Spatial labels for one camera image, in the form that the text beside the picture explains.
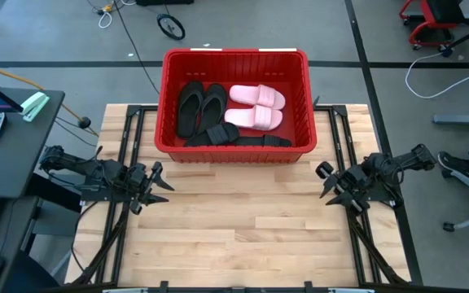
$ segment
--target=black sandal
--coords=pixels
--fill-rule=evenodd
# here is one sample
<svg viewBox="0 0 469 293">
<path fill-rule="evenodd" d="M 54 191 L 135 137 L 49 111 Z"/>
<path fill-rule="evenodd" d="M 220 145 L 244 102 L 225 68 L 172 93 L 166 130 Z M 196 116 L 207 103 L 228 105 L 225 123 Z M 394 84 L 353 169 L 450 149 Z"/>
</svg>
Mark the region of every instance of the black sandal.
<svg viewBox="0 0 469 293">
<path fill-rule="evenodd" d="M 184 85 L 178 97 L 177 136 L 192 138 L 195 135 L 196 121 L 204 101 L 204 86 L 200 81 L 190 81 Z"/>
<path fill-rule="evenodd" d="M 212 84 L 205 93 L 205 100 L 202 105 L 202 117 L 196 133 L 202 133 L 208 128 L 220 123 L 221 118 L 226 113 L 227 92 L 223 86 Z"/>
<path fill-rule="evenodd" d="M 292 147 L 290 140 L 269 134 L 264 134 L 259 138 L 240 137 L 234 144 L 237 146 Z"/>
<path fill-rule="evenodd" d="M 233 142 L 239 138 L 240 132 L 236 125 L 224 122 L 219 125 L 214 125 L 195 135 L 188 140 L 185 147 L 198 147 L 198 146 L 220 146 L 229 142 Z"/>
</svg>

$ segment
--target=person's foot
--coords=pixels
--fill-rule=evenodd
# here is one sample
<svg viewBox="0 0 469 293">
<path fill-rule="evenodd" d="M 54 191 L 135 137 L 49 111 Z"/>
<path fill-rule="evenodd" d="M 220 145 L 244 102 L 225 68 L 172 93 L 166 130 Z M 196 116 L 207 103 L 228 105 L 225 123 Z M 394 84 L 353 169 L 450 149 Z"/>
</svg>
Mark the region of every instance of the person's foot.
<svg viewBox="0 0 469 293">
<path fill-rule="evenodd" d="M 464 176 L 469 177 L 469 160 L 456 158 L 446 151 L 439 152 L 437 160 L 443 168 L 460 172 L 464 174 Z"/>
</svg>

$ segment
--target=wooden tabletop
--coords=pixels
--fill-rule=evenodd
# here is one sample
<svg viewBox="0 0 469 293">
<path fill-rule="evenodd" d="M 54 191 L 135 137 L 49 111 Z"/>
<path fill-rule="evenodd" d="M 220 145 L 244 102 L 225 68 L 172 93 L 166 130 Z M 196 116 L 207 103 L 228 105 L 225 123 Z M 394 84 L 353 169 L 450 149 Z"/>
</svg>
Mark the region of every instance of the wooden tabletop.
<svg viewBox="0 0 469 293">
<path fill-rule="evenodd" d="M 117 159 L 127 107 L 107 105 L 100 159 Z M 374 128 L 367 105 L 347 108 L 361 161 L 378 150 Z M 356 286 L 344 209 L 325 205 L 331 194 L 319 199 L 323 182 L 314 169 L 324 160 L 337 164 L 328 114 L 315 112 L 315 121 L 318 145 L 295 164 L 179 164 L 156 149 L 156 113 L 146 114 L 138 162 L 151 166 L 161 161 L 163 177 L 176 191 L 156 187 L 154 193 L 169 203 L 144 208 L 139 216 L 130 214 L 119 285 L 169 281 L 171 287 L 301 287 L 312 281 L 314 286 Z M 128 163 L 136 123 L 134 118 Z M 83 266 L 101 245 L 108 204 L 98 203 L 79 223 L 74 249 Z M 369 217 L 377 248 L 401 277 L 410 279 L 392 209 L 372 203 Z M 111 275 L 112 253 L 114 248 L 105 280 Z M 371 281 L 363 246 L 362 255 Z M 80 273 L 71 259 L 66 282 Z"/>
</svg>

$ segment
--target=black desk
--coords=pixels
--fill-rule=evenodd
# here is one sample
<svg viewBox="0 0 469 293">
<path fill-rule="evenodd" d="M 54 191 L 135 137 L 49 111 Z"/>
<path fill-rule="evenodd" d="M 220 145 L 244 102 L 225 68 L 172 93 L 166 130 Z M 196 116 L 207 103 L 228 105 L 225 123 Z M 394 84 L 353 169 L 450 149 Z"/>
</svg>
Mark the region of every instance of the black desk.
<svg viewBox="0 0 469 293">
<path fill-rule="evenodd" d="M 0 90 L 17 103 L 22 103 L 37 92 L 5 88 Z M 39 190 L 50 183 L 33 174 L 33 170 L 63 102 L 64 92 L 47 90 L 45 94 L 50 97 L 50 101 L 33 122 L 24 121 L 19 114 L 7 114 L 7 123 L 0 134 L 0 197 L 19 197 L 4 199 L 0 203 L 0 252 L 6 261 L 0 277 L 0 290 L 3 289 L 17 252 L 31 228 L 30 223 L 36 214 L 37 203 L 42 197 Z M 38 183 L 39 187 L 35 184 L 35 187 L 31 188 L 33 183 Z M 56 189 L 63 190 L 53 183 L 51 185 L 54 195 Z"/>
</svg>

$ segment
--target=red plastic basket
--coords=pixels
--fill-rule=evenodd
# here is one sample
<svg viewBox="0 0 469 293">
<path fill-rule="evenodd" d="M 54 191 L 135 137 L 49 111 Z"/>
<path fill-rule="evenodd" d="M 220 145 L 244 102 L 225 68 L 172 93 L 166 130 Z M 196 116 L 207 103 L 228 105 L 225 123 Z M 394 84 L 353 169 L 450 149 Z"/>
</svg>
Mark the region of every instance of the red plastic basket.
<svg viewBox="0 0 469 293">
<path fill-rule="evenodd" d="M 264 133 L 289 139 L 292 147 L 194 146 L 183 147 L 177 137 L 178 95 L 189 81 L 232 85 L 267 85 L 286 99 L 282 124 L 269 132 L 240 129 L 241 136 Z M 229 99 L 227 108 L 250 108 Z M 157 114 L 155 145 L 181 163 L 292 163 L 316 147 L 307 55 L 300 50 L 174 49 L 166 53 Z"/>
</svg>

